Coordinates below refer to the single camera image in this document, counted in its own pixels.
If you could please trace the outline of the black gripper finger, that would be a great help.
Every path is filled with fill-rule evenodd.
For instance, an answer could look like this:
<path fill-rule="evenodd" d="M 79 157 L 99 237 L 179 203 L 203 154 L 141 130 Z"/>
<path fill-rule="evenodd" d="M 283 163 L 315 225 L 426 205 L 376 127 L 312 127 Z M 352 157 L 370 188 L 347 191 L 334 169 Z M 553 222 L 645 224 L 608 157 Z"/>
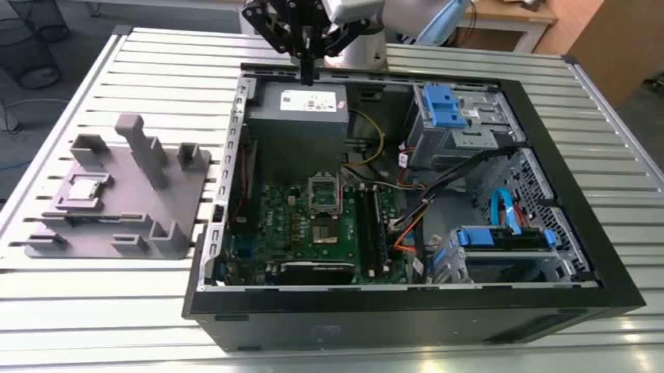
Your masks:
<path fill-rule="evenodd" d="M 299 61 L 299 83 L 308 84 L 308 52 L 304 48 L 300 1 L 246 1 L 242 16 L 279 54 Z"/>
<path fill-rule="evenodd" d="M 304 48 L 308 52 L 308 84 L 316 61 L 335 57 L 364 33 L 372 16 L 371 1 L 311 1 L 304 12 Z"/>

